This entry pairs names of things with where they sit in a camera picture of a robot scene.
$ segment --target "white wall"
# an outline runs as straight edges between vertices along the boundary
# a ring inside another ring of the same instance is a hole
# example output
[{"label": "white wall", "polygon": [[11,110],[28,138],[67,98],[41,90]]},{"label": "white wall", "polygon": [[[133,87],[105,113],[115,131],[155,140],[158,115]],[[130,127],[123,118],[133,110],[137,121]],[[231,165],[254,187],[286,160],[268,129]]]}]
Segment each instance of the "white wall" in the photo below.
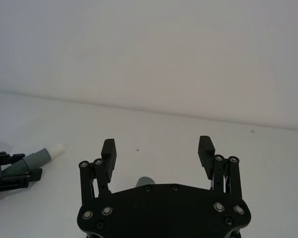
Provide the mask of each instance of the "white wall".
[{"label": "white wall", "polygon": [[0,90],[298,129],[298,0],[0,0]]},{"label": "white wall", "polygon": [[241,160],[243,199],[252,213],[243,237],[298,237],[298,131],[0,94],[0,150],[67,146],[30,189],[0,194],[0,238],[83,238],[76,225],[78,163],[99,157],[106,138],[117,145],[113,192],[140,176],[209,188],[199,135],[209,135],[217,153]]}]

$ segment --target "white table surface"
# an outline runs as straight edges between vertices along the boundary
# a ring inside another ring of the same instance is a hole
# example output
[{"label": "white table surface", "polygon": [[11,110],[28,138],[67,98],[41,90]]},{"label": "white table surface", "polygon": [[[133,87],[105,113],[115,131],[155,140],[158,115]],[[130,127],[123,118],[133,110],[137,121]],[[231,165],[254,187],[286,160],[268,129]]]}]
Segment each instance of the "white table surface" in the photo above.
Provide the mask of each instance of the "white table surface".
[{"label": "white table surface", "polygon": [[85,237],[76,224],[78,164],[100,157],[106,138],[117,147],[112,192],[135,186],[141,176],[209,188],[197,155],[204,134],[217,153],[241,160],[243,199],[252,213],[242,236],[298,237],[298,131],[0,94],[0,150],[67,147],[43,167],[39,182],[0,193],[0,238]]}]

